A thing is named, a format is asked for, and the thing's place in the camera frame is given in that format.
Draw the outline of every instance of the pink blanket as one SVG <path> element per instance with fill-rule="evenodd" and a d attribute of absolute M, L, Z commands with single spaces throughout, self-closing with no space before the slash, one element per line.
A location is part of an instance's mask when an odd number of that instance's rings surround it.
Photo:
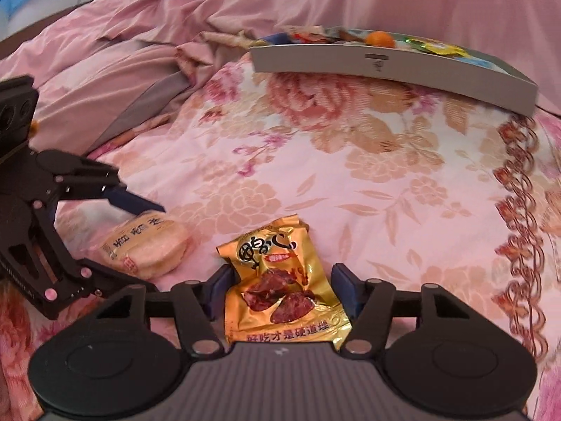
<path fill-rule="evenodd" d="M 309 24 L 384 29 L 468 46 L 511 63 L 538 83 L 542 106 L 561 108 L 561 0 L 95 0 L 1 61 L 0 77 L 35 76 L 41 91 L 36 117 L 43 127 L 33 141 L 38 149 L 83 153 L 162 74 L 158 64 L 173 60 L 162 47 L 150 52 L 155 71 L 148 75 L 144 56 L 129 58 L 127 52 L 92 70 L 85 59 L 103 49 L 101 38 L 179 46 L 201 60 L 194 77 L 202 85 L 228 57 L 217 55 L 214 45 L 201 45 L 201 31 L 263 36 L 281 25 Z"/>

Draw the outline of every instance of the gold foil snack wrapper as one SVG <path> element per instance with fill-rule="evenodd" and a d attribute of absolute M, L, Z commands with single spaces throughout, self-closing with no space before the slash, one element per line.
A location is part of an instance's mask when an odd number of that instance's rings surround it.
<path fill-rule="evenodd" d="M 298 215 L 283 217 L 221 245 L 241 279 L 225 300 L 229 343 L 331 341 L 351 330 Z"/>

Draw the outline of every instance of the black robotic claw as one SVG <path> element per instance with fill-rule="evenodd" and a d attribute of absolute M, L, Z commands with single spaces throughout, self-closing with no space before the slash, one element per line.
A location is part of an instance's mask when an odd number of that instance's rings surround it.
<path fill-rule="evenodd" d="M 533 357 L 438 285 L 398 291 L 336 264 L 333 290 L 353 323 L 339 353 L 289 341 L 226 353 L 209 320 L 235 283 L 225 265 L 165 293 L 125 288 L 54 336 L 29 364 L 42 421 L 526 420 Z M 156 316 L 175 319 L 180 350 L 150 331 Z M 386 348 L 396 316 L 417 328 Z"/>
<path fill-rule="evenodd" d="M 0 83 L 0 272 L 47 318 L 95 293 L 109 296 L 131 283 L 155 285 L 90 260 L 75 260 L 54 228 L 59 201 L 107 199 L 132 214 L 164 211 L 127 191 L 118 170 L 60 150 L 28 145 L 38 93 L 33 79 Z"/>

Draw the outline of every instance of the bed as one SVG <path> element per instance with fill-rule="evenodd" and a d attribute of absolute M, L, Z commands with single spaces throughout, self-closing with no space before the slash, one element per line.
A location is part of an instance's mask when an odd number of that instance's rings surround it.
<path fill-rule="evenodd" d="M 237 35 L 285 25 L 466 45 L 532 78 L 547 112 L 519 118 L 382 80 L 255 73 Z M 182 263 L 155 280 L 160 289 L 204 280 L 221 263 L 217 245 L 298 213 L 327 272 L 342 262 L 398 289 L 439 283 L 521 341 L 539 367 L 526 411 L 553 421 L 561 416 L 559 27 L 561 0 L 95 0 L 2 60 L 0 75 L 35 77 L 34 147 L 116 164 L 133 191 L 191 230 Z M 125 219 L 104 202 L 65 203 L 56 226 L 78 257 Z M 5 281 L 0 290 L 8 388 L 0 416 L 36 419 L 30 355 L 98 300 L 50 322 Z M 398 334 L 414 321 L 393 326 Z M 155 329 L 176 339 L 170 323 Z"/>

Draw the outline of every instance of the candy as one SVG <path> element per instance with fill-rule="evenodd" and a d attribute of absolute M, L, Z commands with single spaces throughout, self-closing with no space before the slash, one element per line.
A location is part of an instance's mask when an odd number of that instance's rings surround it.
<path fill-rule="evenodd" d="M 368 46 L 374 47 L 390 47 L 391 49 L 396 47 L 396 41 L 393 36 L 384 31 L 373 31 L 368 33 L 366 38 L 364 38 L 364 42 L 365 44 L 368 44 Z"/>
<path fill-rule="evenodd" d="M 432 39 L 406 38 L 405 42 L 409 43 L 414 49 L 428 54 L 470 57 L 461 47 Z"/>

